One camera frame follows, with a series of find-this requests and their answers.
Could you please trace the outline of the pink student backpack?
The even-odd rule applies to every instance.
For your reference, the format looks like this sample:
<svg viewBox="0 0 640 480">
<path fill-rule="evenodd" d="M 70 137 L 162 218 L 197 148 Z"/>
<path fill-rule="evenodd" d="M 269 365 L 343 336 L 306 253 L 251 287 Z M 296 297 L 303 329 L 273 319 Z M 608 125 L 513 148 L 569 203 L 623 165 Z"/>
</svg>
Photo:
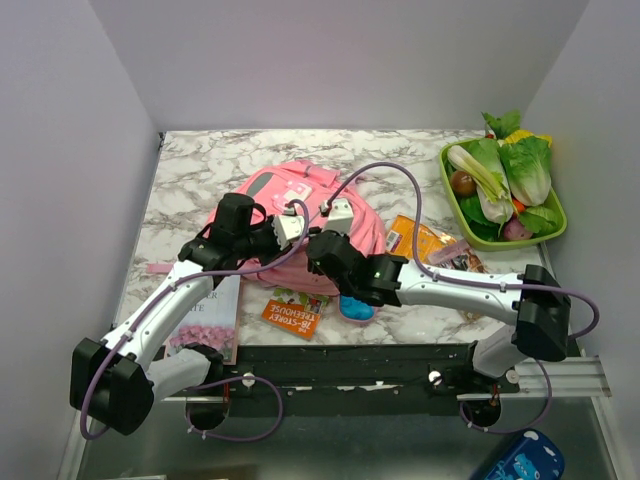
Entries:
<svg viewBox="0 0 640 480">
<path fill-rule="evenodd" d="M 346 235 L 351 244 L 364 255 L 384 253 L 382 220 L 352 188 L 343 187 L 338 176 L 335 170 L 319 167 L 308 160 L 297 160 L 259 170 L 232 193 L 251 196 L 274 217 L 281 214 L 303 216 L 305 225 L 300 238 L 305 240 L 324 230 L 326 219 L 321 216 L 320 206 L 325 201 L 346 198 L 354 211 L 351 231 Z M 241 259 L 229 248 L 209 240 L 207 225 L 213 220 L 217 207 L 210 213 L 204 228 L 181 249 L 178 261 L 160 285 L 162 289 L 210 267 L 214 270 L 238 268 L 245 278 L 265 286 L 338 295 L 337 287 L 327 277 L 308 270 L 306 249 L 293 247 L 298 240 L 284 250 L 278 245 L 278 254 L 269 263 L 261 263 L 257 258 Z"/>
</svg>

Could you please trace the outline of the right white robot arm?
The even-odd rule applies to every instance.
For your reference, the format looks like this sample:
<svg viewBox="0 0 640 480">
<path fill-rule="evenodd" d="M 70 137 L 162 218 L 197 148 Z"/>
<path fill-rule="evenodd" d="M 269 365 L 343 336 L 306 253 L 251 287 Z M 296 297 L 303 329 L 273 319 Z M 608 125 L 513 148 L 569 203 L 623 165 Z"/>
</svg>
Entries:
<svg viewBox="0 0 640 480">
<path fill-rule="evenodd" d="M 460 367 L 471 391 L 485 390 L 528 358 L 560 362 L 567 356 L 571 301 L 541 266 L 529 265 L 522 274 L 441 269 L 391 254 L 365 256 L 333 231 L 312 237 L 306 255 L 312 273 L 370 306 L 433 305 L 501 322 L 472 344 L 471 360 Z"/>
</svg>

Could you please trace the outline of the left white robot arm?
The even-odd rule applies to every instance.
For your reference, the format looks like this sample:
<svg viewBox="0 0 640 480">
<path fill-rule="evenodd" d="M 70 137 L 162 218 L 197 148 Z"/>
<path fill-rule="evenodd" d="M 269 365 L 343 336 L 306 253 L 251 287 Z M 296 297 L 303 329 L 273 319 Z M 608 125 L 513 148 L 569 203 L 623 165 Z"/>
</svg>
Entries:
<svg viewBox="0 0 640 480">
<path fill-rule="evenodd" d="M 225 391 L 216 348 L 192 342 L 170 357 L 155 355 L 192 308 L 238 276 L 247 260 L 278 251 L 271 217 L 252 221 L 263 210 L 247 195 L 225 194 L 213 221 L 181 248 L 167 278 L 134 316 L 101 340 L 85 338 L 75 347 L 70 404 L 80 413 L 85 439 L 96 437 L 90 419 L 129 435 L 160 400 L 183 390 Z"/>
</svg>

